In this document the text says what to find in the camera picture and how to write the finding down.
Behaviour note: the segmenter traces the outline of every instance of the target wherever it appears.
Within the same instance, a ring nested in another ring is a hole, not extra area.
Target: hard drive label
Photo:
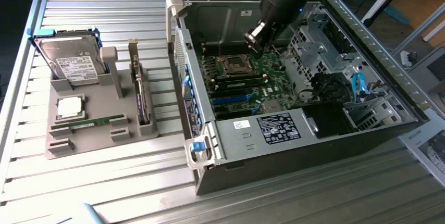
[[[57,58],[57,64],[68,81],[97,79],[97,73],[90,56]]]
[[[275,144],[300,138],[288,113],[256,118],[267,144]]]

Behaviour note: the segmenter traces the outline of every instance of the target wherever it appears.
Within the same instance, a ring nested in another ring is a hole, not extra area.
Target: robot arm
[[[302,11],[307,0],[260,0],[261,17],[245,35],[248,47],[259,54],[280,35]]]

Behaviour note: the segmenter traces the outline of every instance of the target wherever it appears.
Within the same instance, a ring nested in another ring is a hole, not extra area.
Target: metal table
[[[82,202],[118,223],[443,223],[445,190],[396,140],[362,156],[195,196],[164,39],[164,0],[33,0],[25,28],[97,26],[128,67],[138,39],[161,136],[42,156],[49,69],[24,33],[0,115],[1,223],[48,223]]]

